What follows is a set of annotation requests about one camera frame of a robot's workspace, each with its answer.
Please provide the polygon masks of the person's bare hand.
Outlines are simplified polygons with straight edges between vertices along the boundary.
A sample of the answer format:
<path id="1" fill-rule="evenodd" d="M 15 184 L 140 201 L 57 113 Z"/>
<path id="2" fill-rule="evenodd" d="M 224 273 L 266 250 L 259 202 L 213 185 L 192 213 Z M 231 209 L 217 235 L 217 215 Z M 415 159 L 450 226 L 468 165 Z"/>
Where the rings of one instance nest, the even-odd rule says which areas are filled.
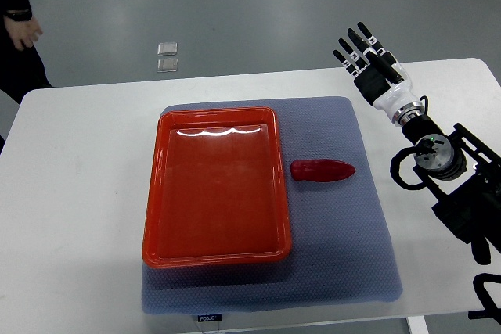
<path id="1" fill-rule="evenodd" d="M 6 31 L 18 51 L 32 48 L 43 34 L 43 30 L 38 20 L 33 16 L 27 22 L 15 22 L 7 17 L 3 17 Z"/>

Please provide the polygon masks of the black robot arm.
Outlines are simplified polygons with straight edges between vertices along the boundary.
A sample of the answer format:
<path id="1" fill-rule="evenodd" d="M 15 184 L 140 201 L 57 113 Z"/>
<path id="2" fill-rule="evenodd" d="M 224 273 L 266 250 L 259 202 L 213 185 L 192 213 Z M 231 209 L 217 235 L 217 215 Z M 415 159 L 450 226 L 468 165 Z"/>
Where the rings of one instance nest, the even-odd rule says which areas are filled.
<path id="1" fill-rule="evenodd" d="M 400 62 L 359 22 L 339 39 L 333 55 L 362 97 L 386 113 L 411 145 L 391 160 L 394 182 L 409 191 L 428 189 L 435 216 L 470 245 L 475 261 L 491 262 L 500 248 L 500 157 L 463 125 L 447 135 L 428 115 L 428 99 L 412 92 Z"/>

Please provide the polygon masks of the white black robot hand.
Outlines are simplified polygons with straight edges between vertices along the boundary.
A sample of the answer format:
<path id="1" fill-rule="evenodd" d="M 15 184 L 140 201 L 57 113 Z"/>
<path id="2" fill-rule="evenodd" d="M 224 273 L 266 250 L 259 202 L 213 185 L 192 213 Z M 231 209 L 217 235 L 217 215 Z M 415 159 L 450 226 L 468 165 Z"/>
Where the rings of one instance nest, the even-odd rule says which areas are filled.
<path id="1" fill-rule="evenodd" d="M 377 55 L 379 40 L 362 21 L 357 23 L 357 27 L 363 38 L 352 28 L 348 28 L 347 32 L 358 52 L 343 38 L 338 39 L 357 68 L 336 49 L 333 50 L 334 57 L 354 78 L 362 97 L 377 110 L 384 111 L 391 122 L 409 122 L 418 117 L 420 100 L 412 93 L 412 82 L 407 72 L 391 52 Z"/>

